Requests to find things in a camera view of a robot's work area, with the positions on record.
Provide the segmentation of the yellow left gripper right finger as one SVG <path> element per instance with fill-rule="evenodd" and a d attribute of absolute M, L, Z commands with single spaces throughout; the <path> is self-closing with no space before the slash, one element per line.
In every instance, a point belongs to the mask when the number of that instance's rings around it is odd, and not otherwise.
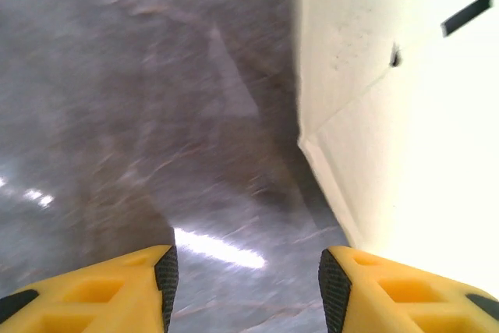
<path fill-rule="evenodd" d="M 329 332 L 496 332 L 498 301 L 450 278 L 346 246 L 318 269 Z"/>

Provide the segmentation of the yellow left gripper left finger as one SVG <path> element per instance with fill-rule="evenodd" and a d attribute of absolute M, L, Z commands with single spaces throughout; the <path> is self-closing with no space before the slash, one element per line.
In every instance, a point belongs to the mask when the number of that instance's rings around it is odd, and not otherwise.
<path fill-rule="evenodd" d="M 31 283 L 2 297 L 1 330 L 166 332 L 177 287 L 177 249 L 152 246 Z"/>

